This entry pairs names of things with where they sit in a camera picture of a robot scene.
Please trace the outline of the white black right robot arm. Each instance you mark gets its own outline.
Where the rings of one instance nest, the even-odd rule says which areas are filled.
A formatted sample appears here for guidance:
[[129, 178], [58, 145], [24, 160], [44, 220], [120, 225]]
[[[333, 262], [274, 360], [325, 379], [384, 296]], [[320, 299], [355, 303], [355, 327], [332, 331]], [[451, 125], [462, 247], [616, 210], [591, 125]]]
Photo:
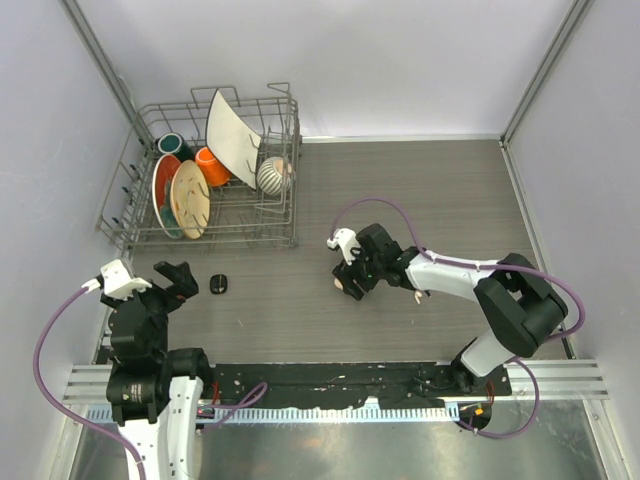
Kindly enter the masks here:
[[419, 301], [440, 292], [476, 303], [488, 330], [473, 339], [451, 363], [451, 389], [472, 395], [488, 376], [514, 357], [529, 358], [568, 314], [564, 300], [528, 260], [510, 254], [502, 260], [471, 261], [416, 246], [402, 248], [379, 224], [359, 232], [335, 230], [327, 247], [342, 255], [334, 283], [361, 300], [381, 281], [413, 293]]

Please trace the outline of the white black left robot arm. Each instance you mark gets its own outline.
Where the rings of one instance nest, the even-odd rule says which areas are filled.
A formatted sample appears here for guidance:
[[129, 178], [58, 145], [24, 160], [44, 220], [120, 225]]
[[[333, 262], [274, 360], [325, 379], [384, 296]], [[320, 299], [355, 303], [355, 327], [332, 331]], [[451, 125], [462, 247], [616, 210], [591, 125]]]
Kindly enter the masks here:
[[119, 435], [132, 446], [131, 478], [194, 479], [198, 402], [214, 374], [203, 349], [169, 348], [168, 326], [170, 313], [199, 286], [186, 262], [159, 261], [154, 269], [168, 286], [135, 276], [121, 259], [100, 270], [100, 300], [112, 310], [106, 398]]

